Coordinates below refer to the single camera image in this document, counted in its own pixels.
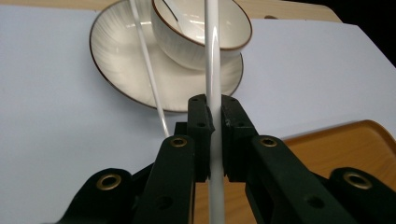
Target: brown rim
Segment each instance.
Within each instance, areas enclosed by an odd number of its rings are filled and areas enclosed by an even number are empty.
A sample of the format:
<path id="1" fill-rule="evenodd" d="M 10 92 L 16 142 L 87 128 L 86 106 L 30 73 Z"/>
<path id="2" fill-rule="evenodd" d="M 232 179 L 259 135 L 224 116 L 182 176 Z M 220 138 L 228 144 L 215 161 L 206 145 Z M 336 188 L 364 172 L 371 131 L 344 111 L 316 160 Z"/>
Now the brown rim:
<path id="1" fill-rule="evenodd" d="M 179 30 L 175 29 L 172 25 L 170 25 L 170 24 L 163 18 L 163 16 L 161 16 L 161 13 L 158 11 L 157 7 L 155 6 L 154 1 L 155 1 L 155 0 L 151 0 L 151 4 L 152 4 L 152 7 L 154 8 L 155 14 L 163 21 L 163 23 L 164 23 L 169 29 L 171 29 L 172 31 L 174 31 L 177 35 L 181 36 L 182 38 L 187 39 L 187 40 L 191 41 L 192 43 L 194 43 L 194 44 L 196 44 L 196 45 L 199 45 L 199 46 L 202 46 L 202 47 L 205 46 L 205 44 L 202 44 L 202 43 L 200 43 L 200 42 L 198 42 L 198 41 L 196 41 L 196 40 L 194 40 L 194 39 L 192 39 L 192 38 L 189 38 L 188 36 L 183 35 Z M 233 51 L 233 50 L 236 50 L 236 49 L 241 49 L 241 48 L 243 48 L 244 46 L 246 46 L 246 45 L 248 44 L 248 42 L 250 41 L 251 37 L 253 36 L 253 28 L 252 28 L 252 26 L 251 26 L 251 22 L 250 22 L 250 18 L 248 17 L 248 14 L 247 14 L 247 13 L 245 12 L 245 10 L 242 9 L 234 0 L 233 0 L 233 2 L 242 10 L 242 12 L 244 13 L 245 17 L 247 18 L 247 22 L 248 22 L 248 25 L 249 25 L 249 28 L 250 28 L 250 35 L 249 35 L 247 41 L 245 41 L 245 43 L 243 43 L 242 45 L 236 46 L 236 47 L 234 47 L 234 48 L 222 48 L 222 47 L 220 47 L 220 49 L 221 49 L 221 50 L 224 50 L 224 51 Z"/>

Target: wooden surface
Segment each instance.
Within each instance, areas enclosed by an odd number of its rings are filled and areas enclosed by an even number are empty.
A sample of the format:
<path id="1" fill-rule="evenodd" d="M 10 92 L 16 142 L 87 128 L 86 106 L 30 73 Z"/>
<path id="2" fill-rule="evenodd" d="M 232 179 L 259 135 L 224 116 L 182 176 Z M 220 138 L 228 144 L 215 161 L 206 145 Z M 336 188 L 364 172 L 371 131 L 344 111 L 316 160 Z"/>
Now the wooden surface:
<path id="1" fill-rule="evenodd" d="M 335 168 L 353 167 L 374 175 L 396 190 L 396 143 L 379 124 L 364 120 L 285 140 L 307 168 L 328 178 Z M 245 185 L 226 178 L 227 223 L 256 223 L 245 196 Z M 207 185 L 197 184 L 195 223 L 207 223 Z"/>
<path id="2" fill-rule="evenodd" d="M 102 10 L 118 0 L 0 0 L 0 4 L 33 7 L 65 7 Z M 341 20 L 328 7 L 278 1 L 278 0 L 236 0 L 250 18 L 278 18 L 317 21 Z"/>
<path id="3" fill-rule="evenodd" d="M 0 4 L 33 7 L 63 7 L 102 10 L 117 0 L 0 0 Z M 337 21 L 327 7 L 276 0 L 236 0 L 250 18 Z M 395 142 L 377 124 L 364 121 L 346 127 L 312 133 L 286 141 L 310 169 L 328 177 L 337 167 L 352 166 L 372 175 L 396 190 Z M 225 183 L 227 223 L 256 223 L 245 196 L 245 185 Z M 207 184 L 198 183 L 194 223 L 208 223 Z"/>

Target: white ceramic cup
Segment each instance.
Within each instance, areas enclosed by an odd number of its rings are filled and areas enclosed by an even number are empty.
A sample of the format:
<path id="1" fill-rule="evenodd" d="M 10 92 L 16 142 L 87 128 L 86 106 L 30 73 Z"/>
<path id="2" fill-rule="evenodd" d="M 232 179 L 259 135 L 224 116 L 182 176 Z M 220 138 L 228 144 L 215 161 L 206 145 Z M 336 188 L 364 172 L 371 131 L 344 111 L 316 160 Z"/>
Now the white ceramic cup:
<path id="1" fill-rule="evenodd" d="M 184 34 L 177 19 L 163 0 L 152 0 L 151 22 L 160 48 L 175 62 L 196 70 L 205 70 L 205 0 L 172 0 L 191 29 L 204 30 Z M 252 36 L 248 15 L 233 0 L 219 0 L 220 60 L 225 63 L 239 56 Z"/>

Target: white saucer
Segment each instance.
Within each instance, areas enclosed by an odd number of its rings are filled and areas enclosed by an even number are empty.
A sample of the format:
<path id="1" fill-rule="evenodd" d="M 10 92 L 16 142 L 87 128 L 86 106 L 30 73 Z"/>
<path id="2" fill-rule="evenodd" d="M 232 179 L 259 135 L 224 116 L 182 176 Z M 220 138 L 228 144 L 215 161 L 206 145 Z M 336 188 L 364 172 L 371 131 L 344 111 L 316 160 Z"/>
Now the white saucer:
<path id="1" fill-rule="evenodd" d="M 205 71 L 182 67 L 165 55 L 152 33 L 151 1 L 137 0 L 136 4 L 163 109 L 186 112 L 188 100 L 205 93 Z M 129 1 L 111 5 L 96 18 L 90 47 L 96 66 L 114 88 L 143 105 L 155 107 Z M 222 93 L 231 95 L 242 78 L 242 55 L 222 63 L 220 72 Z"/>

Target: screw hole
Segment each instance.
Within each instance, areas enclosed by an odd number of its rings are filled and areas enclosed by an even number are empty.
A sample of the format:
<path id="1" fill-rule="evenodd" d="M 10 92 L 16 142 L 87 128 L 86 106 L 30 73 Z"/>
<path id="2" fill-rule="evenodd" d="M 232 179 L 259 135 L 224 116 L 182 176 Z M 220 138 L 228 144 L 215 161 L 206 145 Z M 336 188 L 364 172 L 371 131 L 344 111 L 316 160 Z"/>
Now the screw hole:
<path id="1" fill-rule="evenodd" d="M 172 147 L 184 147 L 187 145 L 187 140 L 181 137 L 174 138 L 171 141 Z"/>
<path id="2" fill-rule="evenodd" d="M 264 18 L 267 20 L 277 20 L 277 17 L 271 15 L 265 16 Z"/>
<path id="3" fill-rule="evenodd" d="M 317 196 L 308 196 L 305 201 L 314 208 L 323 208 L 324 202 Z"/>
<path id="4" fill-rule="evenodd" d="M 155 206 L 160 210 L 168 209 L 172 206 L 173 199 L 168 196 L 162 196 L 158 198 L 155 202 Z"/>
<path id="5" fill-rule="evenodd" d="M 262 138 L 260 143 L 262 143 L 262 145 L 265 147 L 275 147 L 277 145 L 277 142 L 269 137 Z"/>
<path id="6" fill-rule="evenodd" d="M 121 177 L 115 174 L 102 175 L 96 182 L 96 187 L 100 190 L 111 190 L 121 183 Z"/>
<path id="7" fill-rule="evenodd" d="M 358 189 L 370 189 L 373 186 L 366 177 L 354 172 L 344 173 L 344 179 L 348 184 Z"/>

